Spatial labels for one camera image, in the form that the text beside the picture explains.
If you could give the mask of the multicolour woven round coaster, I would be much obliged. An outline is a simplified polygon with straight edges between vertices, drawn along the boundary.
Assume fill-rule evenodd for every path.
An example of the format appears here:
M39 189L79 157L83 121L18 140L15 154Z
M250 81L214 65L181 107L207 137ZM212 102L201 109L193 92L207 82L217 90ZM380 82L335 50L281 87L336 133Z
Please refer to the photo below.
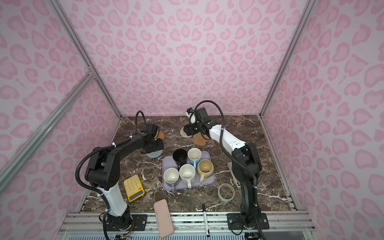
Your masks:
M181 129L181 130L180 130L180 135L181 135L183 138L191 138L191 137L192 137L192 136L187 135L187 133L184 131L184 129Z

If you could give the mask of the blue-grey woven coaster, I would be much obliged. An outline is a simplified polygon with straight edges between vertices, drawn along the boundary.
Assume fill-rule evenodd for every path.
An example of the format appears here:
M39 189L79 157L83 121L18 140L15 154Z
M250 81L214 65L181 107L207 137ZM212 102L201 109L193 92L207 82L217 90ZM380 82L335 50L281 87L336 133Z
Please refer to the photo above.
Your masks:
M158 151L154 151L154 152L151 152L151 153L147 153L147 156L151 159L156 159L158 157L160 157L163 153L163 150L158 150Z

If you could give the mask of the cork paw-shaped coaster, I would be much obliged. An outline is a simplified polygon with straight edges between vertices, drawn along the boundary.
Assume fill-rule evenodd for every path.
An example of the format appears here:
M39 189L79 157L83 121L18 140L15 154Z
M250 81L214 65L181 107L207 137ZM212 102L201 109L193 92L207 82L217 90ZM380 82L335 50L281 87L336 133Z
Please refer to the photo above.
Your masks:
M204 136L201 133L195 134L193 136L193 143L197 146L205 146L210 140L205 139Z

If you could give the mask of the woven rattan coaster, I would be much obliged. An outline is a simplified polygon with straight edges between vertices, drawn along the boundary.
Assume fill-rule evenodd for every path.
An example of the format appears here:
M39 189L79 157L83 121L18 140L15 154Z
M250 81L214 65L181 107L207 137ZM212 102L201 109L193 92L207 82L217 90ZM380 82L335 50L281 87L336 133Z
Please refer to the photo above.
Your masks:
M163 132L159 132L158 135L157 135L157 139L161 139L162 141L165 140L165 134Z

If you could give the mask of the light blue mug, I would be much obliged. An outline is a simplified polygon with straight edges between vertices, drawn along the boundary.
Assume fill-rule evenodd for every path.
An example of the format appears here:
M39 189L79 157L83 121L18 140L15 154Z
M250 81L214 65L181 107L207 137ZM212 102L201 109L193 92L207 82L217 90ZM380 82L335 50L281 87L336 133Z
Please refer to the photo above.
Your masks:
M202 158L202 151L198 148L188 150L188 159L190 164L196 169Z

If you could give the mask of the black mug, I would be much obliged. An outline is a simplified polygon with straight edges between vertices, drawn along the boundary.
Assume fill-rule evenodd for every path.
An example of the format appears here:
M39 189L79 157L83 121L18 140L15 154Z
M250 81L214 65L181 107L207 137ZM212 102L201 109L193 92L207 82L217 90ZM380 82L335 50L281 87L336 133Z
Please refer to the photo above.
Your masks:
M188 153L185 149L177 149L173 153L173 160L177 164L178 170L181 166L187 164L188 161Z

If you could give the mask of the lavender mug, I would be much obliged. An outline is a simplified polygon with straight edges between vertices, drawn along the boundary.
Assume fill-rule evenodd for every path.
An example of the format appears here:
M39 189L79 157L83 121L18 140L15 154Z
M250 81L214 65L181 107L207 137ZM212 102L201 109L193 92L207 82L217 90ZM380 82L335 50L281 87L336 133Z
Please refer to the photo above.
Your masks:
M179 171L176 168L169 168L165 170L163 179L165 183L171 188L172 193L176 191L176 185L179 180Z

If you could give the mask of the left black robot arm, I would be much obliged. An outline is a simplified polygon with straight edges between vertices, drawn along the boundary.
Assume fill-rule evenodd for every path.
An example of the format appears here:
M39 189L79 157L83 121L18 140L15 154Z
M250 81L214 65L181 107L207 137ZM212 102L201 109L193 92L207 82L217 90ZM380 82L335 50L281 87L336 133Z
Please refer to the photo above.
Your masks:
M157 158L164 149L163 140L158 137L159 127L146 124L143 131L138 131L120 143L112 143L107 147L95 148L86 160L89 160L85 173L85 188L98 193L106 204L103 215L103 229L106 231L130 231L134 220L130 208L119 187L120 162L136 150L145 154L155 153Z

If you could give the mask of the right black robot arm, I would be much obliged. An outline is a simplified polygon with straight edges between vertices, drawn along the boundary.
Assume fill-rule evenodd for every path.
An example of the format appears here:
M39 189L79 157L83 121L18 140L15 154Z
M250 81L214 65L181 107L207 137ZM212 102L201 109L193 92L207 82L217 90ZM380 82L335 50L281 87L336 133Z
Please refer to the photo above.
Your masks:
M222 151L231 159L233 174L241 185L244 225L246 228L259 228L258 180L263 167L256 145L241 141L229 133L224 124L215 121L185 125L184 132L188 136L201 133L219 142Z

